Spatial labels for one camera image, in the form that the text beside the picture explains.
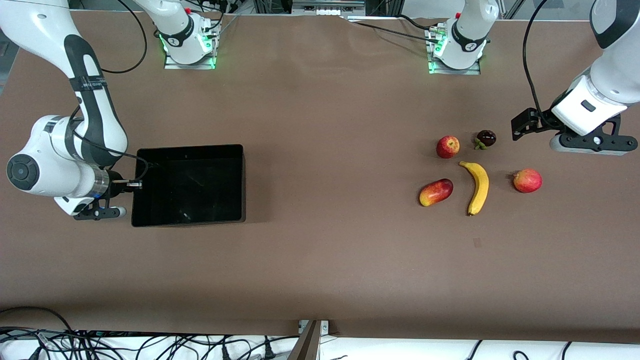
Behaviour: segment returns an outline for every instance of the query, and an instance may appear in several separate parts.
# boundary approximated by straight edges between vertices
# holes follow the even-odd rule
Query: black cable
[[[7,336],[5,338],[2,338],[2,339],[0,339],[0,344],[6,343],[7,341],[23,338],[25,336],[32,336],[32,337],[34,337],[36,339],[39,339],[38,336],[37,336],[38,333],[35,332],[35,331],[30,331],[30,330],[22,329],[22,328],[9,328],[9,329],[10,329],[10,331],[23,331],[23,333],[22,334],[18,334],[18,335],[10,335],[10,336]]]
[[[124,74],[125,72],[129,72],[135,69],[136,67],[138,67],[142,63],[142,61],[144,61],[145,57],[147,57],[148,43],[147,43],[147,34],[145,33],[145,28],[142,26],[142,23],[140,22],[140,19],[138,19],[138,16],[136,15],[136,13],[134,13],[133,10],[131,10],[131,8],[129,8],[129,6],[124,3],[124,1],[118,0],[118,2],[122,4],[122,6],[127,8],[127,10],[131,13],[131,15],[133,15],[134,19],[136,19],[136,22],[140,27],[140,32],[142,33],[142,39],[144,39],[145,41],[145,50],[142,52],[142,56],[140,57],[140,60],[138,60],[138,62],[135,65],[133,65],[132,67],[126,70],[107,70],[107,69],[100,68],[102,71],[108,72],[109,74]]]
[[[86,331],[77,331],[76,334],[80,335],[80,336],[84,336],[86,337]],[[89,342],[87,345],[87,339],[80,339],[80,348],[84,349],[84,353],[86,355],[87,360],[92,360],[91,356],[93,355],[93,360],[100,360],[98,358],[98,354],[96,353],[95,349],[93,348],[93,345]]]
[[[98,349],[99,347],[95,347],[95,348],[94,348],[94,347],[93,347],[93,344],[91,344],[91,342],[92,342],[92,341],[95,341],[95,343],[96,343],[96,344],[98,344],[98,345],[103,345],[103,346],[105,346],[104,348],[99,348],[99,349],[101,349],[101,350],[102,350],[102,349],[104,349],[104,350],[109,350],[109,351],[111,351],[112,353],[116,354],[116,355],[118,356],[118,359],[117,359],[117,360],[124,360],[124,357],[122,357],[122,355],[120,355],[120,353],[119,353],[119,352],[117,352],[115,349],[112,349],[111,347],[107,346],[106,344],[101,343],[101,342],[100,342],[100,339],[101,339],[101,337],[98,337],[97,339],[91,339],[91,337],[89,337],[89,336],[87,336],[87,339],[86,339],[87,343],[89,344],[89,348],[90,348],[90,349],[91,349],[91,351],[93,352],[93,356],[95,356],[95,360],[99,360],[99,358],[98,358],[98,353],[97,353],[97,349]]]
[[[66,352],[68,352],[68,350],[62,350],[62,348],[60,347],[60,345],[58,345],[58,343],[57,343],[57,342],[55,342],[55,341],[51,341],[51,343],[52,343],[55,347],[57,347],[57,348],[58,348],[58,350],[59,350],[58,352],[62,354],[62,356],[65,358],[65,360],[71,360],[71,357],[66,355]],[[44,348],[44,350],[45,350],[45,352],[47,353],[47,358],[48,358],[48,359],[50,359],[50,358],[51,358],[51,356],[49,355],[49,352],[57,352],[57,351],[55,351],[55,350],[51,350],[51,349],[48,349],[48,348],[46,348],[46,347]]]
[[[573,343],[572,341],[569,341],[566,344],[564,344],[564,347],[562,349],[561,360],[564,360],[564,357],[566,355],[566,351],[567,351],[567,349],[569,348],[569,346],[572,343]],[[524,356],[525,360],[529,360],[529,357],[527,356],[527,354],[525,354],[524,352],[522,352],[520,350],[516,350],[516,351],[513,352],[513,360],[518,360],[518,355],[522,355],[522,356]]]
[[[104,345],[104,346],[106,346],[106,347],[95,347],[95,349],[96,349],[96,350],[111,350],[111,351],[113,351],[113,350],[117,350],[117,351],[140,351],[140,350],[143,350],[143,349],[145,349],[145,348],[149,348],[149,347],[152,347],[152,346],[158,345],[158,344],[160,344],[161,342],[163,342],[164,340],[167,340],[169,337],[168,337],[168,336],[165,336],[165,337],[161,338],[159,341],[156,341],[155,343],[152,343],[152,344],[148,344],[148,345],[147,345],[147,343],[148,343],[149,341],[154,340],[154,339],[158,339],[158,338],[159,338],[159,336],[152,336],[152,337],[150,337],[149,339],[145,340],[145,342],[143,342],[143,343],[142,343],[142,345],[140,345],[140,347],[139,347],[139,348],[110,347],[110,346],[108,346],[108,345],[106,345],[106,344],[104,344],[104,343],[101,343],[101,342],[96,341],[95,339],[91,339],[91,338],[89,338],[89,340],[90,340],[90,341],[96,341],[96,343],[97,343],[98,345]]]
[[[471,355],[469,355],[467,360],[473,360],[474,356],[476,356],[476,351],[478,350],[478,347],[480,346],[480,343],[482,343],[482,340],[478,340],[477,341],[477,343],[474,345],[473,350],[471,350]]]
[[[236,10],[238,10],[238,8],[240,6],[242,6],[242,4],[245,2],[246,0],[234,0],[234,2],[229,5],[229,13],[234,13],[236,12]]]
[[[78,113],[79,110],[80,110],[80,105],[78,105],[76,107],[76,109],[74,110],[74,112],[71,113],[71,116],[69,117],[69,119],[70,119],[69,121],[73,120],[73,118],[76,116],[76,114]],[[104,147],[104,146],[102,146],[102,145],[100,145],[98,143],[95,143],[95,142],[83,137],[82,135],[78,134],[75,129],[74,129],[74,136],[77,137],[78,139],[82,140],[83,142],[88,143],[91,146],[97,147],[100,150],[113,152],[114,154],[127,156],[128,158],[132,158],[132,159],[136,159],[136,160],[142,161],[145,164],[145,169],[142,170],[142,174],[140,174],[140,176],[136,176],[136,178],[132,179],[131,181],[138,181],[138,180],[142,179],[147,174],[147,171],[149,170],[149,162],[147,160],[139,157],[139,156],[132,155],[132,154],[127,154],[126,152],[121,152],[121,151],[117,151],[117,150],[113,150],[113,149],[109,149],[107,147]]]
[[[29,356],[29,360],[38,360],[40,357],[40,351],[42,351],[42,347],[37,347],[31,356]]]
[[[411,35],[411,34],[405,34],[405,33],[401,33],[400,31],[395,31],[395,30],[390,30],[390,29],[385,29],[385,28],[381,28],[379,26],[375,26],[375,25],[370,25],[370,24],[364,24],[363,22],[355,22],[358,25],[362,25],[362,26],[366,26],[368,28],[374,28],[374,29],[378,29],[378,30],[382,30],[382,31],[386,31],[388,33],[392,33],[392,34],[398,34],[398,35],[402,35],[404,37],[408,37],[408,38],[416,38],[418,40],[423,40],[423,41],[427,41],[427,42],[432,42],[434,44],[437,44],[438,41],[436,39],[432,39],[432,38],[426,38],[426,37],[418,37],[415,35]]]
[[[113,356],[111,356],[111,355],[109,355],[109,354],[105,354],[105,353],[103,353],[103,352],[101,352],[101,351],[96,351],[96,354],[100,354],[100,355],[102,355],[102,356],[106,356],[106,357],[110,358],[111,360],[118,360],[118,358],[117,358],[117,357],[113,357]]]
[[[196,349],[194,349],[194,348],[192,348],[192,347],[187,346],[187,345],[186,345],[186,343],[187,343],[187,342],[185,342],[185,343],[183,343],[183,344],[180,344],[180,346],[179,346],[179,347],[177,347],[177,348],[173,351],[173,353],[172,353],[172,354],[170,354],[170,356],[169,356],[169,357],[167,357],[167,360],[172,360],[172,359],[173,359],[173,357],[175,356],[175,353],[178,351],[178,349],[180,349],[180,347],[188,348],[189,350],[193,351],[194,353],[196,353],[196,359],[199,359],[199,358],[200,358],[200,353],[198,353],[198,351],[197,351]]]
[[[160,355],[156,356],[156,360],[160,360],[160,358],[162,357],[162,355],[164,355],[164,353],[166,353],[167,351],[171,350],[175,346],[175,343],[178,342],[177,338],[178,337],[176,336],[176,340],[168,348],[166,348],[164,351],[162,351],[160,353]]]
[[[227,350],[227,343],[225,343],[224,340],[222,341],[222,360],[231,360],[231,357],[229,356],[229,350]]]
[[[209,350],[207,350],[207,352],[200,358],[200,360],[206,360],[209,357],[209,353],[212,352],[215,347],[217,347],[218,345],[221,345],[226,339],[228,339],[230,337],[231,337],[231,335],[224,335],[222,337],[222,340],[219,340],[217,343],[213,344],[213,346],[210,347]]]
[[[264,344],[264,360],[271,360],[276,357],[276,355],[273,353],[271,343],[267,342],[269,338],[266,335],[264,336],[264,341],[266,342],[266,344]]]
[[[398,18],[402,18],[404,20],[407,20],[408,22],[411,23],[411,25],[415,26],[416,28],[422,29],[422,30],[428,30],[431,26],[437,25],[437,24],[433,24],[433,25],[429,25],[429,26],[422,26],[420,24],[418,24],[417,22],[413,21],[412,18],[410,18],[409,16],[400,14],[400,15],[396,15],[396,17]]]
[[[15,306],[15,307],[9,307],[8,309],[0,310],[0,314],[6,313],[6,312],[9,312],[9,311],[15,311],[15,310],[40,310],[40,311],[46,311],[46,312],[54,315],[56,318],[58,318],[58,320],[60,320],[65,325],[67,330],[69,330],[70,332],[73,332],[73,330],[71,329],[71,326],[67,322],[67,319],[65,319],[58,312],[56,312],[56,311],[54,311],[52,309],[49,309],[48,307],[42,307],[42,306]]]
[[[513,352],[513,360],[518,360],[518,355],[522,355],[524,356],[525,360],[529,360],[529,356],[527,356],[527,354],[523,353],[520,350],[516,350]]]
[[[566,343],[566,345],[563,347],[562,349],[562,360],[564,360],[564,356],[566,355],[566,351],[569,348],[569,346],[571,345],[571,343],[573,343],[573,341],[569,341]]]
[[[226,344],[233,344],[233,343],[239,343],[239,342],[245,342],[246,346],[249,347],[249,357],[251,357],[251,343],[245,339],[237,339],[237,340],[231,340],[231,341],[225,341]]]
[[[220,6],[220,11],[225,13],[227,12],[227,6],[229,2],[227,0],[218,0],[218,6]]]
[[[186,338],[180,338],[179,340],[175,341],[172,344],[172,350],[169,351],[169,354],[166,356],[166,360],[171,360],[173,358],[173,356],[175,355],[175,353],[178,351],[178,349],[180,349],[181,346],[183,346],[184,344],[187,343]]]
[[[389,4],[391,2],[391,0],[384,0],[384,1],[380,1],[380,4],[378,4],[373,10],[371,10],[371,12],[368,14],[368,16],[373,15],[374,13],[376,13],[378,11],[378,9],[380,9],[380,7],[384,4]]]
[[[33,337],[37,337],[37,334],[39,332],[44,332],[44,333],[47,333],[47,334],[56,334],[56,335],[58,335],[58,336],[55,336],[54,338],[86,339],[85,336],[78,335],[78,334],[76,334],[76,332],[68,333],[66,331],[38,330],[38,329],[30,329],[30,328],[27,328],[27,327],[10,327],[10,326],[3,326],[3,327],[0,327],[0,329],[9,329],[9,330],[12,330],[12,331],[22,331],[24,334],[28,334],[28,335],[33,336]],[[9,336],[7,338],[3,338],[3,339],[0,340],[0,343],[4,343],[6,341],[13,340],[15,338],[19,338],[21,336],[24,336],[24,334],[13,335],[13,336]]]
[[[215,24],[209,26],[208,28],[205,28],[204,31],[209,31],[209,30],[213,30],[216,28],[216,26],[220,25],[220,22],[222,21],[222,18],[224,17],[224,13],[222,13],[222,15],[220,15],[220,18],[216,21]]]
[[[524,39],[522,41],[522,65],[524,67],[524,73],[527,76],[527,82],[529,83],[529,87],[531,88],[531,95],[533,96],[533,102],[535,102],[536,104],[536,110],[540,115],[540,119],[548,127],[551,127],[552,129],[559,129],[557,126],[552,126],[551,124],[549,124],[549,122],[547,121],[547,118],[545,117],[545,114],[542,112],[542,109],[540,108],[540,102],[538,101],[538,94],[536,94],[536,87],[533,85],[533,80],[531,80],[531,74],[529,73],[529,66],[527,65],[527,40],[529,39],[529,32],[531,30],[531,26],[533,25],[533,20],[536,18],[536,16],[538,15],[538,12],[540,12],[540,10],[547,3],[547,1],[548,0],[542,0],[540,2],[538,7],[535,9],[535,11],[533,11],[533,15],[531,15],[531,19],[527,24],[527,29],[524,32]]]
[[[237,360],[241,360],[243,357],[247,356],[247,360],[249,359],[249,357],[251,356],[251,353],[253,351],[255,351],[256,349],[263,347],[265,344],[267,343],[272,343],[274,341],[280,341],[280,340],[284,340],[284,339],[294,339],[294,338],[299,338],[298,335],[294,335],[294,336],[283,336],[281,338],[275,338],[275,339],[271,339],[269,341],[265,341],[263,343],[261,343],[260,345],[256,345],[254,347],[252,347],[251,349],[249,349],[249,351],[245,352],[244,354],[240,355],[240,357],[237,358]]]
[[[153,346],[153,345],[157,345],[157,344],[159,344],[160,342],[162,342],[162,341],[164,341],[164,340],[167,340],[168,338],[169,338],[169,337],[167,336],[167,337],[165,337],[164,339],[162,339],[161,341],[158,341],[157,343],[151,344],[151,345],[149,345],[149,346],[146,346],[146,345],[147,345],[147,343],[148,343],[149,341],[151,341],[151,339],[153,339],[153,338],[149,338],[149,339],[145,340],[145,342],[144,342],[144,343],[142,343],[142,345],[140,345],[140,348],[138,349],[138,352],[136,353],[136,360],[138,360],[138,358],[140,357],[140,353],[142,352],[142,349],[144,349],[145,347],[151,347],[151,346]]]
[[[47,360],[51,360],[51,355],[49,354],[49,351],[47,349],[44,349],[44,353],[47,354]]]

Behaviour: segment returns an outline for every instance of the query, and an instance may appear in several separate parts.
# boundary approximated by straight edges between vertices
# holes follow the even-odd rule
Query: dark purple fruit
[[[495,144],[495,133],[491,130],[482,130],[476,136],[476,149],[485,150]]]

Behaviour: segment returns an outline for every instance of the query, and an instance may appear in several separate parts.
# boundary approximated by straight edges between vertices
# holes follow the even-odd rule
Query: black tray
[[[244,221],[242,145],[140,149],[149,162],[133,195],[131,225],[192,225]],[[136,164],[136,176],[144,163]]]

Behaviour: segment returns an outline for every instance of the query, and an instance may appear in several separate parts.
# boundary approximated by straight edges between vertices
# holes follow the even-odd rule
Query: metal mounting plate
[[[298,321],[298,334],[302,334],[302,332],[307,327],[309,320],[300,320]],[[329,335],[329,320],[321,320],[320,321],[320,336]]]
[[[206,54],[200,61],[194,62],[192,64],[181,64],[175,62],[171,59],[166,52],[166,48],[164,47],[164,68],[165,69],[190,69],[190,70],[212,70],[216,68],[216,59],[218,56],[218,46],[220,44],[220,30],[222,28],[222,21],[218,22],[215,28],[211,29],[211,34],[213,37],[210,40],[207,40],[206,44],[211,44],[211,52]]]
[[[431,29],[424,31],[424,37],[436,39],[441,42],[447,41],[445,31],[447,24],[444,22],[438,23],[437,26],[432,26]],[[473,65],[468,69],[458,70],[452,69],[442,62],[439,58],[434,56],[436,48],[440,44],[434,44],[431,42],[425,42],[427,45],[427,60],[429,62],[430,74],[448,74],[448,75],[480,75],[480,61],[476,60]]]

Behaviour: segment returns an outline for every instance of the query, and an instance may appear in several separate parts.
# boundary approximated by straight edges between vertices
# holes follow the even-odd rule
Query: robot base
[[[438,40],[439,44],[433,44],[426,42],[427,44],[427,60],[429,62],[430,74],[449,74],[449,75],[480,75],[480,60],[476,60],[474,64],[467,69],[452,69],[444,64],[440,58],[435,56],[437,51],[441,50],[442,44],[446,39],[447,24],[444,22],[438,23],[437,26],[432,26],[429,30],[424,31],[426,38],[433,38]]]
[[[211,52],[204,54],[202,59],[191,63],[183,64],[178,63],[168,54],[166,45],[163,42],[164,49],[164,68],[165,69],[191,69],[191,70],[212,70],[216,68],[216,59],[218,55],[218,46],[220,44],[220,30],[222,28],[222,21],[219,21],[215,27],[208,32],[203,33],[202,46],[210,47]]]

